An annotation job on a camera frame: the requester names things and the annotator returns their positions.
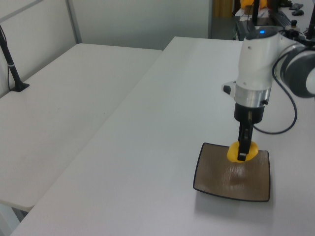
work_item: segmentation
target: yellow object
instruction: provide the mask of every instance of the yellow object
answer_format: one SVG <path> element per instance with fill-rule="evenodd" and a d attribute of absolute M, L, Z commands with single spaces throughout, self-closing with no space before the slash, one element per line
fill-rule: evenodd
<path fill-rule="evenodd" d="M 237 160 L 238 156 L 238 148 L 239 148 L 240 142 L 233 143 L 230 148 L 227 151 L 227 159 L 231 162 L 238 162 L 238 163 L 244 163 L 244 161 Z M 251 143 L 250 151 L 246 155 L 245 161 L 252 160 L 256 155 L 258 154 L 258 146 L 255 142 Z"/>
<path fill-rule="evenodd" d="M 245 9 L 245 6 L 251 6 L 254 0 L 241 0 L 241 8 Z M 260 9 L 267 7 L 267 0 L 260 0 Z"/>

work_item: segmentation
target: black stand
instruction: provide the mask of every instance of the black stand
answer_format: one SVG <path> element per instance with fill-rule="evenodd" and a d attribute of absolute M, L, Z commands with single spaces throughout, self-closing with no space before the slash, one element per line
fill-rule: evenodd
<path fill-rule="evenodd" d="M 309 29 L 307 31 L 306 40 L 312 40 L 313 33 L 314 33 L 314 27 L 315 27 L 315 5 L 313 7 L 313 13 L 311 16 Z"/>
<path fill-rule="evenodd" d="M 15 92 L 21 92 L 24 89 L 26 89 L 28 86 L 30 86 L 29 84 L 24 84 L 21 79 L 20 76 L 18 74 L 18 71 L 16 70 L 16 67 L 14 65 L 11 53 L 8 49 L 8 45 L 7 45 L 7 41 L 4 37 L 4 33 L 2 32 L 2 28 L 0 27 L 0 46 L 1 49 L 3 51 L 4 57 L 6 59 L 6 62 L 8 63 L 9 69 L 11 71 L 11 74 L 13 76 L 13 79 L 15 81 L 15 87 L 12 89 L 12 91 Z"/>

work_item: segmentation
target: white wall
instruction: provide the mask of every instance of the white wall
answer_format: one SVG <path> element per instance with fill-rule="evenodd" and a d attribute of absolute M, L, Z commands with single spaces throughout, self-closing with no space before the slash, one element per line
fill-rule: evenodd
<path fill-rule="evenodd" d="M 0 24 L 22 81 L 75 45 L 65 0 L 44 0 Z M 8 92 L 6 70 L 0 50 L 0 97 Z"/>
<path fill-rule="evenodd" d="M 70 0 L 70 5 L 83 43 L 160 50 L 174 36 L 208 38 L 212 16 L 212 0 Z"/>

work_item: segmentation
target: white table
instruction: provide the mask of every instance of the white table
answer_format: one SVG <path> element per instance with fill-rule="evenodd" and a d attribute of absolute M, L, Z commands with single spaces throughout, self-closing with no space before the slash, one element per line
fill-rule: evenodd
<path fill-rule="evenodd" d="M 313 0 L 298 0 L 298 1 L 292 1 L 292 3 L 302 3 L 304 6 L 301 8 L 301 10 L 304 11 L 303 16 L 292 16 L 292 10 L 289 10 L 288 7 L 281 8 L 280 11 L 283 11 L 284 14 L 290 19 L 290 20 L 297 20 L 297 27 L 300 28 L 301 32 L 304 32 L 306 28 L 310 25 L 310 20 L 313 12 L 314 3 Z"/>
<path fill-rule="evenodd" d="M 289 10 L 289 7 L 280 8 L 279 11 L 283 11 L 284 14 L 288 17 L 288 19 L 297 20 L 297 27 L 300 28 L 301 32 L 304 32 L 306 28 L 308 28 L 310 25 L 312 11 L 314 7 L 313 0 L 298 0 L 298 1 L 293 1 L 293 3 L 302 3 L 304 5 L 301 8 L 301 10 L 304 11 L 303 16 L 292 16 L 293 10 Z M 240 18 L 241 21 L 246 21 L 248 19 L 248 16 L 244 15 L 244 10 L 242 9 L 239 9 L 238 12 L 235 14 L 235 16 L 241 16 Z M 268 10 L 266 8 L 262 9 L 261 11 L 259 11 L 258 16 L 268 17 Z"/>
<path fill-rule="evenodd" d="M 174 38 L 12 236 L 265 236 L 315 231 L 314 99 L 279 136 L 254 132 L 271 159 L 271 200 L 250 203 L 192 188 L 203 142 L 237 140 L 234 101 L 242 42 Z M 259 127 L 279 130 L 293 108 L 274 85 Z"/>
<path fill-rule="evenodd" d="M 0 203 L 29 211 L 160 54 L 78 44 L 1 98 Z"/>

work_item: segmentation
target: orange object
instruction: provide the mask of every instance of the orange object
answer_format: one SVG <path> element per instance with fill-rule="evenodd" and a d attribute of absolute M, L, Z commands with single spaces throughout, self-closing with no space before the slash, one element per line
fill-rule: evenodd
<path fill-rule="evenodd" d="M 251 6 L 253 2 L 253 0 L 241 0 L 241 8 L 245 9 L 246 6 Z M 260 0 L 259 7 L 260 9 L 266 8 L 267 0 Z"/>

